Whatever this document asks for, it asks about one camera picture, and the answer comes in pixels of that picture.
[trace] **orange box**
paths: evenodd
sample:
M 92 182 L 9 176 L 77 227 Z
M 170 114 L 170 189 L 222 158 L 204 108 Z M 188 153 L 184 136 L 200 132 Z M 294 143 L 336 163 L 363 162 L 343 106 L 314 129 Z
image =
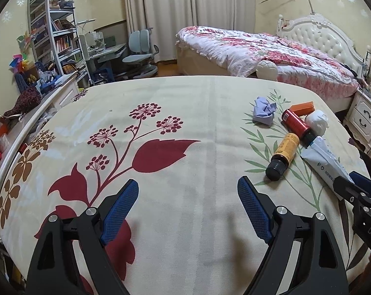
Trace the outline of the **orange box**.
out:
M 304 115 L 311 114 L 313 111 L 315 111 L 315 108 L 314 108 L 313 102 L 307 102 L 307 103 L 292 105 L 289 108 L 289 110 L 291 110 L 297 116 L 304 116 Z

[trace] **cream tablecloth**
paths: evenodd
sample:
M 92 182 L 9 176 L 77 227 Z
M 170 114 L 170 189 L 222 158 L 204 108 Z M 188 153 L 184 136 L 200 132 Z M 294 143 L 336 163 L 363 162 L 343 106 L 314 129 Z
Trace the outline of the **cream tablecloth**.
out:
M 325 137 L 332 151 L 348 172 L 368 175 L 338 119 L 304 88 L 227 76 L 95 86 L 47 123 L 3 185 L 0 235 L 23 276 L 49 214 L 79 215 L 133 178 L 138 199 L 107 246 L 130 293 L 243 294 L 267 249 L 237 195 L 237 181 L 247 175 L 259 192 L 294 214 L 323 212 L 354 279 L 367 256 L 355 265 L 363 242 L 349 228 L 350 205 L 339 206 L 299 154 L 281 181 L 265 179 L 286 130 L 279 113 L 271 128 L 251 121 L 257 96 L 276 101 L 278 112 L 314 101 L 330 119 Z M 74 249 L 81 275 L 92 285 L 77 242 Z

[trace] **tufted headboard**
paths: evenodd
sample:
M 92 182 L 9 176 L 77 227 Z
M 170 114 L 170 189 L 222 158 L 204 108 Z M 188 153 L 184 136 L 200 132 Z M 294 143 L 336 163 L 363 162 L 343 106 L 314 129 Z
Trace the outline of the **tufted headboard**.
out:
M 284 18 L 280 15 L 277 36 L 313 47 L 348 65 L 359 77 L 363 77 L 363 57 L 354 49 L 353 41 L 321 14 L 300 17 L 289 21 L 286 27 L 283 26 Z M 367 47 L 367 51 L 371 54 L 370 46 Z

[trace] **black bottle cap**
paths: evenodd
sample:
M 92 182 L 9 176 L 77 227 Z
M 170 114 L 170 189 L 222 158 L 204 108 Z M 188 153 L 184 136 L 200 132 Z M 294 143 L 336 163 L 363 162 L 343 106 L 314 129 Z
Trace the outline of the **black bottle cap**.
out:
M 315 139 L 316 139 L 316 135 L 315 135 L 315 133 L 313 132 L 313 130 L 309 129 L 309 130 L 307 130 L 307 131 L 304 133 L 304 135 L 303 135 L 301 141 L 302 141 L 304 147 L 307 148 L 307 147 L 309 147 L 309 146 L 311 145 L 311 143 L 312 143 Z
M 266 168 L 266 176 L 271 181 L 278 181 L 285 173 L 286 169 L 287 167 L 283 161 L 274 159 Z

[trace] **drawer handle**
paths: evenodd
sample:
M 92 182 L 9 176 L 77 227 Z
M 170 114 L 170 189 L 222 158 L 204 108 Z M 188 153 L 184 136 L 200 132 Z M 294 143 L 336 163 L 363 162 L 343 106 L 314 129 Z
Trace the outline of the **drawer handle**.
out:
M 360 119 L 360 125 L 361 125 L 362 127 L 367 127 L 367 124 L 361 124 L 361 119 Z
M 364 114 L 368 114 L 368 118 L 370 119 L 371 118 L 371 114 L 368 112 L 368 111 L 366 111 L 366 110 L 364 110 Z

